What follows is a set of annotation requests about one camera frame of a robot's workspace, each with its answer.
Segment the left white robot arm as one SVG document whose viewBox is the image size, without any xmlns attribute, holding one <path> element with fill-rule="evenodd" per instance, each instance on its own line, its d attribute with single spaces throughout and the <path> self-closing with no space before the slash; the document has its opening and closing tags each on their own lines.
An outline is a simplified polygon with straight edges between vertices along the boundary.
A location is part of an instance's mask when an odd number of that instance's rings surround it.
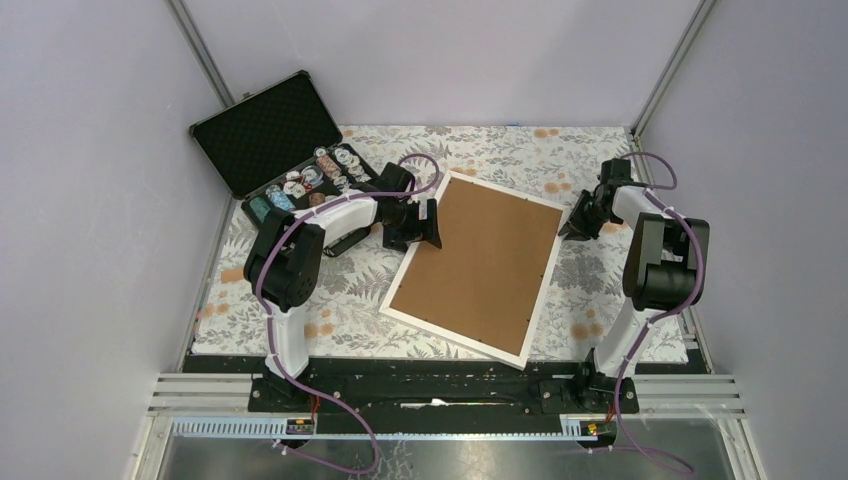
<svg viewBox="0 0 848 480">
<path fill-rule="evenodd" d="M 387 249 L 406 252 L 417 242 L 440 248 L 438 201 L 429 194 L 436 185 L 419 186 L 401 162 L 388 163 L 372 183 L 358 183 L 317 206 L 272 207 L 265 215 L 243 274 L 267 315 L 266 366 L 279 376 L 271 395 L 282 408 L 296 411 L 309 401 L 311 387 L 299 377 L 309 363 L 306 304 L 325 249 L 348 249 L 375 224 Z"/>
</svg>

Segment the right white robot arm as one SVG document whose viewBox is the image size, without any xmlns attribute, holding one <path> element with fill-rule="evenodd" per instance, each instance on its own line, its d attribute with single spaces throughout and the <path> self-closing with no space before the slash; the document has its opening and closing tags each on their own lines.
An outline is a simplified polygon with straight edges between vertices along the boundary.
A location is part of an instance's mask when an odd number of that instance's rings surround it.
<svg viewBox="0 0 848 480">
<path fill-rule="evenodd" d="M 583 410 L 597 412 L 624 395 L 656 326 L 696 304 L 706 273 L 710 224 L 659 199 L 660 186 L 636 181 L 632 155 L 602 163 L 598 184 L 580 193 L 558 234 L 599 238 L 603 226 L 626 224 L 633 234 L 622 271 L 624 304 L 601 343 L 582 363 L 572 388 Z"/>
</svg>

